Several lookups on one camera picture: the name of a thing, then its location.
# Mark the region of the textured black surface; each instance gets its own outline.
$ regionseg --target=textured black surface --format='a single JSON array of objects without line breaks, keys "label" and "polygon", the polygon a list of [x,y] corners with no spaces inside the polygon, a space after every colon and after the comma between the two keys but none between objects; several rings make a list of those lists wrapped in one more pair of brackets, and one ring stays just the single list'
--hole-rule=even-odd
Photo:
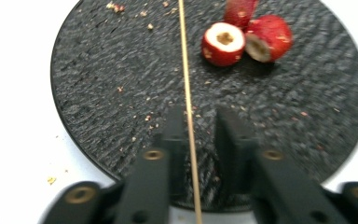
[{"label": "textured black surface", "polygon": [[[126,10],[115,13],[106,8],[108,0],[81,1],[54,46],[51,82],[62,122],[114,179],[131,172],[137,152],[164,127],[168,110],[185,103],[177,3],[162,2],[121,0]],[[245,55],[232,67],[213,67],[200,57],[200,39],[221,20],[224,4],[185,1],[202,206],[234,211],[249,207],[246,196],[219,200],[214,106],[231,107],[253,125],[262,147],[290,154],[321,182],[358,141],[358,51],[319,1],[261,0],[255,16],[283,16],[294,33],[292,49],[275,64]],[[175,204],[192,207],[190,173],[185,179],[188,195]]]}]

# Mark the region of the wooden skewer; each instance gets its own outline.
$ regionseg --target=wooden skewer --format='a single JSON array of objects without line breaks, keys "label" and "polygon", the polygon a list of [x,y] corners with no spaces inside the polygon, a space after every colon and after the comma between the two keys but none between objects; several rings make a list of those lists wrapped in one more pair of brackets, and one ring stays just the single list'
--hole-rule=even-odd
[{"label": "wooden skewer", "polygon": [[194,129],[193,129],[190,78],[189,78],[189,74],[188,74],[185,6],[183,3],[183,0],[178,0],[178,1],[179,1],[179,20],[180,20],[180,31],[181,31],[181,41],[182,41],[183,75],[185,78],[188,138],[190,141],[191,176],[193,179],[193,190],[194,190],[194,207],[195,207],[195,212],[196,212],[197,224],[202,224],[201,206],[200,206],[199,174],[198,174],[198,169],[197,169],[198,166],[197,166],[196,143],[195,143],[195,139],[194,139]]}]

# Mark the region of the strawberry hollow center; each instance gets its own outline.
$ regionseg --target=strawberry hollow center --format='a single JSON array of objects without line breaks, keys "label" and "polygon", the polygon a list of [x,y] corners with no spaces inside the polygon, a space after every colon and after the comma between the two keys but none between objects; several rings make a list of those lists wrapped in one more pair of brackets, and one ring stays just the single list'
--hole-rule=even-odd
[{"label": "strawberry hollow center", "polygon": [[228,32],[218,34],[216,39],[223,45],[228,45],[234,41],[234,37],[230,35]]}]

